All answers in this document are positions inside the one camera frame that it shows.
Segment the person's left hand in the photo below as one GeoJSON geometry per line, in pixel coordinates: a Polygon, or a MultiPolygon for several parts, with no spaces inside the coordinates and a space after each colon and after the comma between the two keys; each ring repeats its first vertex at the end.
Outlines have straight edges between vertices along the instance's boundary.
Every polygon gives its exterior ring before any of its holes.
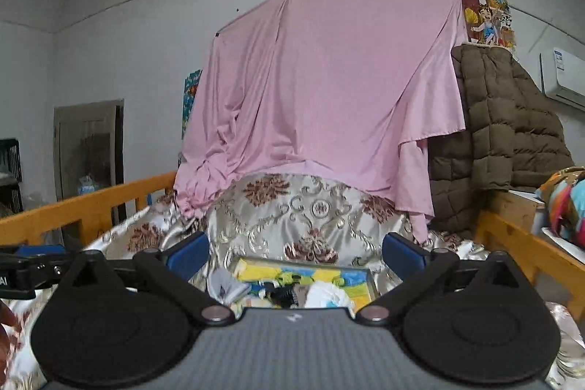
{"type": "Polygon", "coordinates": [[[1,383],[4,383],[6,380],[8,354],[11,346],[6,327],[19,329],[20,324],[15,314],[3,301],[0,302],[0,323],[0,373],[1,383]]]}

